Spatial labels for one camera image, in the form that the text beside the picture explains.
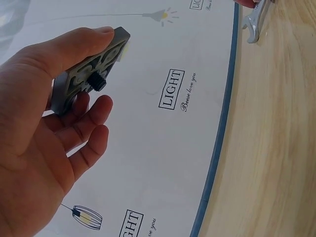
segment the another hand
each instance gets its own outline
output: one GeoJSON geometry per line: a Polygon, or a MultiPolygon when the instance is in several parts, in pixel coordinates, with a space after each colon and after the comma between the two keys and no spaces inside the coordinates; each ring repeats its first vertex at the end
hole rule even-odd
{"type": "Polygon", "coordinates": [[[81,28],[20,50],[0,67],[0,233],[31,237],[54,216],[74,182],[105,152],[112,101],[86,113],[82,93],[65,116],[42,117],[53,78],[104,50],[112,28],[81,28]],[[66,153],[87,143],[69,158],[66,153]]]}

